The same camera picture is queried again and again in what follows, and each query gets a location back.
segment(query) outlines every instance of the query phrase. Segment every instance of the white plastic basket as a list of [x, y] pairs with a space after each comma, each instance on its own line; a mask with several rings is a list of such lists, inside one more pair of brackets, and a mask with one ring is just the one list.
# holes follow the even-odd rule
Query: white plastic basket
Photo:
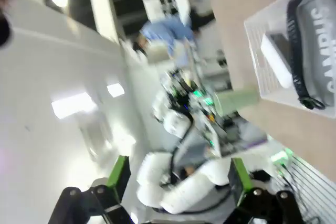
[[[308, 110], [303, 107], [298, 101], [294, 86], [285, 89], [280, 85], [273, 70], [261, 52], [261, 40], [265, 32], [274, 34], [281, 33], [285, 38], [288, 38], [286, 32], [286, 11], [289, 1], [290, 0], [276, 0], [244, 22], [261, 98], [301, 108], [330, 118], [336, 118], [335, 106], [328, 106], [325, 110]], [[332, 26], [336, 27], [336, 0], [316, 0], [316, 3], [318, 9], [326, 6], [328, 7], [330, 11], [328, 12], [327, 17], [323, 17], [324, 22], [325, 24], [332, 24]], [[328, 26], [327, 33], [328, 38], [330, 39], [329, 50], [332, 52], [331, 58], [333, 59], [333, 86], [336, 87], [336, 53], [333, 50], [333, 45], [331, 43], [331, 40], [336, 38], [336, 34], [334, 34], [335, 29], [332, 29], [332, 26]]]

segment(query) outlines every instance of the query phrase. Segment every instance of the blue shirt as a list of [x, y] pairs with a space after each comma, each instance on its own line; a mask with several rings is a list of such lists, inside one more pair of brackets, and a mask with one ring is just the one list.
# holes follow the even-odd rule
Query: blue shirt
[[190, 27], [183, 25], [179, 17], [169, 17], [155, 22], [147, 22], [140, 33], [148, 40], [163, 40], [168, 46], [169, 55], [173, 55], [175, 40], [195, 42], [195, 36]]

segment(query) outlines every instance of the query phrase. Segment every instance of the tan table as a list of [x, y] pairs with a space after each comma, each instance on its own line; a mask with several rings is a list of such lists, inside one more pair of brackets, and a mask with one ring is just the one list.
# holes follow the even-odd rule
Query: tan table
[[[257, 85], [244, 20], [273, 1], [213, 1], [234, 89]], [[336, 120], [265, 100], [239, 113], [336, 182]]]

